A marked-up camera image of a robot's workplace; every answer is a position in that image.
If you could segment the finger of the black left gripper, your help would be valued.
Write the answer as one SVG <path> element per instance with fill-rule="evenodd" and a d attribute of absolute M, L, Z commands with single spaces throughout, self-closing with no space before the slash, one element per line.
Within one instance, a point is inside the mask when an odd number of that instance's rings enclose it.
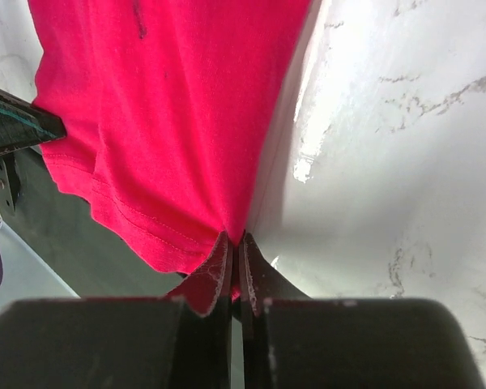
<path fill-rule="evenodd" d="M 65 137 L 60 117 L 0 89 L 0 156 Z"/>

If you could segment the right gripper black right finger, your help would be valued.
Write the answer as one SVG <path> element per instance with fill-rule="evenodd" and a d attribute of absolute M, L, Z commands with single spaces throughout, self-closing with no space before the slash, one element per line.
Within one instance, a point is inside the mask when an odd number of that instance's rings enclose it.
<path fill-rule="evenodd" d="M 245 233 L 238 246 L 238 266 L 241 307 L 253 316 L 262 313 L 267 298 L 309 299 L 266 261 L 251 233 Z"/>

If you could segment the crimson pink t-shirt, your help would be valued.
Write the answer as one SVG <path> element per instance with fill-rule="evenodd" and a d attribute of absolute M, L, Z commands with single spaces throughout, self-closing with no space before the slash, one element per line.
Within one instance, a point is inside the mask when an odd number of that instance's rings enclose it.
<path fill-rule="evenodd" d="M 159 272 L 245 230 L 307 1 L 31 1 L 58 189 Z"/>

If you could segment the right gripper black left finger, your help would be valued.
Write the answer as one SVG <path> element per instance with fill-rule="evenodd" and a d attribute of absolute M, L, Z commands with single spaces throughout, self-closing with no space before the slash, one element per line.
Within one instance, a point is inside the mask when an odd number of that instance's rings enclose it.
<path fill-rule="evenodd" d="M 165 297 L 182 299 L 198 316 L 207 317 L 216 309 L 230 309 L 231 283 L 232 243 L 222 232 L 206 260 Z"/>

